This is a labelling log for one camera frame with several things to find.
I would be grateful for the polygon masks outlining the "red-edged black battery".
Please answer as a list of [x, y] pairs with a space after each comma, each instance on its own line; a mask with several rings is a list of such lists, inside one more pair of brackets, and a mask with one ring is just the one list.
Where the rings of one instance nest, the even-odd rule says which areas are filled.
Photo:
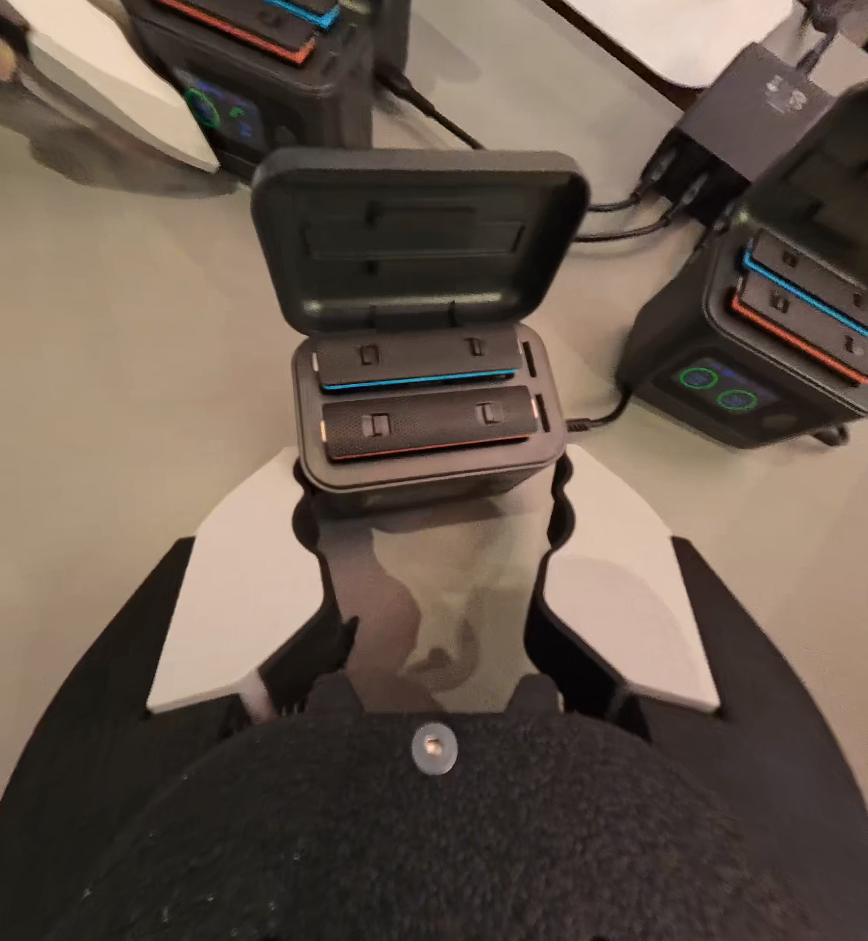
[[268, 2], [154, 1], [151, 4], [294, 66], [302, 66], [316, 45], [317, 32], [313, 24]]
[[539, 428], [524, 385], [337, 401], [323, 406], [319, 424], [335, 463], [526, 441]]
[[763, 277], [746, 276], [734, 289], [730, 310], [791, 352], [854, 389], [868, 390], [868, 331], [841, 312], [811, 301]]

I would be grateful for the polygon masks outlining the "black usb hub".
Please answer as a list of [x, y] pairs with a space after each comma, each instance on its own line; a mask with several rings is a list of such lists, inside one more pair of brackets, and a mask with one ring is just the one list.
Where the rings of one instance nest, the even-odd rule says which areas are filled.
[[688, 109], [676, 130], [695, 180], [731, 172], [756, 182], [827, 113], [837, 98], [754, 42]]

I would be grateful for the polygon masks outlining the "black battery charger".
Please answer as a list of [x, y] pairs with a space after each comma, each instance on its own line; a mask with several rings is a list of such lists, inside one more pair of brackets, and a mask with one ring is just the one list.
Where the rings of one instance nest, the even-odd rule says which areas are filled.
[[[325, 520], [467, 520], [547, 482], [568, 432], [553, 367], [526, 319], [543, 303], [589, 206], [575, 161], [555, 151], [284, 149], [259, 167], [252, 221], [292, 355], [299, 469]], [[515, 330], [522, 367], [498, 381], [328, 394], [314, 343], [353, 335]], [[524, 385], [526, 441], [335, 463], [324, 405], [389, 394]]]
[[616, 384], [664, 416], [741, 450], [848, 439], [868, 390], [781, 347], [730, 310], [741, 249], [769, 231], [868, 289], [868, 83], [844, 92], [706, 233], [640, 310]]
[[371, 36], [342, 7], [330, 31], [316, 30], [307, 61], [294, 66], [152, 2], [123, 3], [135, 46], [180, 93], [226, 171], [248, 181], [286, 146], [371, 146]]

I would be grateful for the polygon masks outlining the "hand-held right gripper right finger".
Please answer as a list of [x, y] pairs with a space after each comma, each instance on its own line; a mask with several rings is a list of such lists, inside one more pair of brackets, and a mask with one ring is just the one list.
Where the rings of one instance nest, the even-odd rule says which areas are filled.
[[549, 548], [527, 615], [527, 654], [569, 708], [604, 715], [641, 696], [721, 707], [673, 534], [629, 484], [579, 446], [555, 466]]

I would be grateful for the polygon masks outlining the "white stand base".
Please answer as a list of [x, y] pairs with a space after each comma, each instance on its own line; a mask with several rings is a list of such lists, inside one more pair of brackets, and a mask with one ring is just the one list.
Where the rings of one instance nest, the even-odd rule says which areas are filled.
[[680, 88], [709, 86], [746, 46], [793, 14], [792, 1], [566, 1], [593, 35]]

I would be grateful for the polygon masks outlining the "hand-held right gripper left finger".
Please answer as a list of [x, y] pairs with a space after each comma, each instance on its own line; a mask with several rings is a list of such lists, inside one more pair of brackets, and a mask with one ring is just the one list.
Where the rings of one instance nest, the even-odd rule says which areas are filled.
[[318, 538], [298, 452], [285, 448], [199, 526], [148, 712], [236, 697], [248, 715], [280, 715], [346, 665], [354, 620]]

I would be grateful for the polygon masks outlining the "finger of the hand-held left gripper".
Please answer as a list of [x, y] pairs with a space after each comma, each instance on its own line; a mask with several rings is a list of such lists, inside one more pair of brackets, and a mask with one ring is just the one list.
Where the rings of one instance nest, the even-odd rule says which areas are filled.
[[42, 77], [142, 143], [214, 174], [219, 161], [180, 93], [98, 2], [25, 1], [28, 57]]

